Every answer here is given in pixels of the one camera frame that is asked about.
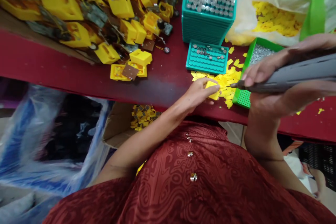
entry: hand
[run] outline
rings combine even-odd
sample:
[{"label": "hand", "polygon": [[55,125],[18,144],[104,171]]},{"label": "hand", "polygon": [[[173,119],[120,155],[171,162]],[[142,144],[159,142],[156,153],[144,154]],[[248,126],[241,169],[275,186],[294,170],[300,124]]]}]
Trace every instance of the hand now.
[{"label": "hand", "polygon": [[[242,79],[245,86],[266,81],[275,70],[295,59],[302,53],[316,49],[336,47],[336,34],[316,34],[304,41],[283,49],[259,63],[246,69]],[[336,83],[312,80],[295,85],[281,95],[252,93],[250,96],[251,110],[258,111],[264,116],[275,118],[285,117],[301,111],[305,106],[318,98],[336,95]]]},{"label": "hand", "polygon": [[183,109],[186,113],[192,113],[202,102],[213,105],[214,102],[207,98],[216,93],[220,86],[216,85],[205,88],[208,81],[218,84],[217,81],[210,78],[201,78],[194,81],[187,92],[176,102],[179,108]]}]

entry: white plastic bag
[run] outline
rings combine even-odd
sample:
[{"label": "white plastic bag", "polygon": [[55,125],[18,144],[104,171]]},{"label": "white plastic bag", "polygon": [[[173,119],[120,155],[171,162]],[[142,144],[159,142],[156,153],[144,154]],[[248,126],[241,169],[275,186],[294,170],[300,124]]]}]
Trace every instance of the white plastic bag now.
[{"label": "white plastic bag", "polygon": [[[236,19],[225,36],[232,44],[247,46],[256,37],[261,37],[283,46],[292,46],[299,42],[300,33],[294,37],[285,37],[279,32],[253,32],[258,20],[253,1],[268,2],[279,9],[306,15],[310,0],[237,0]],[[324,0],[325,3],[325,32],[331,32],[336,27],[336,0]]]}]

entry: fingernail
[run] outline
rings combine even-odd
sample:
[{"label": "fingernail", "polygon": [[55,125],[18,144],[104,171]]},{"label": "fingernail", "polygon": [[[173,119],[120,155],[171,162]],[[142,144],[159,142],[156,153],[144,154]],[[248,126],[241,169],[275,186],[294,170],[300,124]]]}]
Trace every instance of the fingernail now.
[{"label": "fingernail", "polygon": [[253,80],[252,78],[248,77],[245,82],[244,82],[244,86],[249,87],[253,85]]}]

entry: plastic bag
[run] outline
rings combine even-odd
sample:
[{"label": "plastic bag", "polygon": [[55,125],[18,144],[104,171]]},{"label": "plastic bag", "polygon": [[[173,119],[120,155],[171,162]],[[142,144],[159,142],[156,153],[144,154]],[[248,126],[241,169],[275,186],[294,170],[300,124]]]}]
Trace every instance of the plastic bag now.
[{"label": "plastic bag", "polygon": [[0,183],[67,196],[85,188],[100,172],[109,147],[102,142],[112,103],[104,99],[82,168],[64,161],[39,162],[36,149],[53,128],[65,92],[38,85],[29,90],[9,120],[0,144]]},{"label": "plastic bag", "polygon": [[[253,32],[258,20],[253,1],[268,2],[279,9],[306,15],[310,0],[237,0],[236,19],[225,36],[233,45],[247,46],[256,37],[267,39],[283,46],[292,46],[299,42],[300,33],[294,37],[285,37],[279,32]],[[325,32],[331,32],[336,27],[336,0],[324,0],[326,19]]]}]

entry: stacked teal trays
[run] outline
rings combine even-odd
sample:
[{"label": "stacked teal trays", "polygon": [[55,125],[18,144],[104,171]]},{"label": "stacked teal trays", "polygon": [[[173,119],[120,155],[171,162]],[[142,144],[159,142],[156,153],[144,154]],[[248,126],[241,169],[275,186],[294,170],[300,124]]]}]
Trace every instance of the stacked teal trays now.
[{"label": "stacked teal trays", "polygon": [[183,41],[221,45],[236,17],[236,0],[183,0]]}]

